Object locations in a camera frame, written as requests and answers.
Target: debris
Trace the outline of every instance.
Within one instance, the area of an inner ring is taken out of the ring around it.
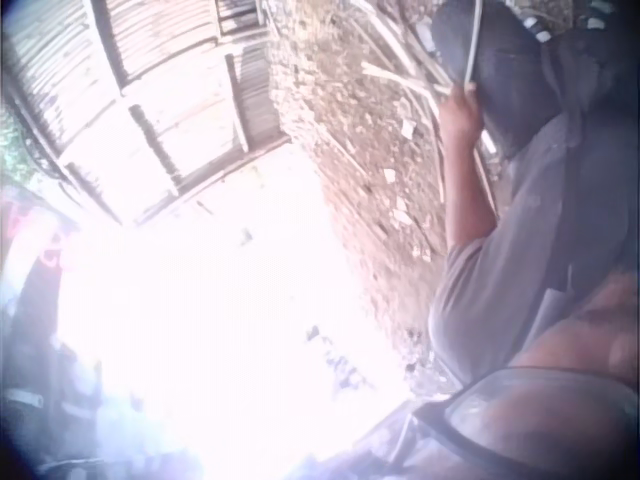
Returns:
[[[387,180],[387,183],[394,183],[396,181],[396,171],[393,168],[385,168],[382,171],[384,172],[384,178]]]
[[[413,118],[411,104],[405,97],[402,97],[400,100],[398,100],[398,102],[396,102],[396,111],[398,112],[398,116],[400,118]]]
[[[400,133],[407,140],[413,140],[413,132],[416,129],[416,122],[413,120],[408,120],[406,118],[402,119],[402,130]]]
[[[401,212],[407,211],[407,202],[405,202],[402,198],[396,198],[396,208]]]
[[[331,135],[331,133],[326,128],[322,128],[322,129],[319,128],[318,130],[325,134],[325,137],[327,138],[327,140],[329,140],[331,144],[340,151],[340,153],[342,153],[345,157],[347,157],[347,159],[351,162],[351,164],[354,167],[356,167],[356,169],[358,169],[358,171],[362,175],[364,175],[365,177],[367,176],[367,171],[364,168],[362,168],[362,165],[360,165],[356,161],[356,159],[353,158],[351,154],[345,150],[345,148],[340,144],[340,142],[338,142],[335,139],[335,137]]]
[[[433,36],[431,35],[431,19],[425,17],[420,23],[416,24],[415,29],[425,50],[429,53],[435,52],[436,44],[433,43]]]
[[[411,217],[407,215],[407,212],[403,212],[402,210],[394,209],[393,218],[404,225],[413,225],[413,220],[411,220]]]

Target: man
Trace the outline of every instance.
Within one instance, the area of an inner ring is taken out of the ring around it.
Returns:
[[[472,16],[472,0],[451,0],[433,22],[458,81]],[[616,21],[610,15],[608,26]],[[429,327],[461,384],[506,365],[611,272],[637,272],[632,38],[618,25],[541,45],[508,7],[484,2],[477,87],[455,88],[441,107],[449,255]],[[499,222],[473,164],[483,123],[512,172],[513,202]]]
[[[640,43],[614,7],[541,45],[484,2],[475,84],[440,109],[449,255],[429,329],[462,388],[414,414],[403,478],[637,478]],[[433,21],[457,82],[472,17],[449,0]],[[512,173],[499,222],[473,163],[485,125]]]

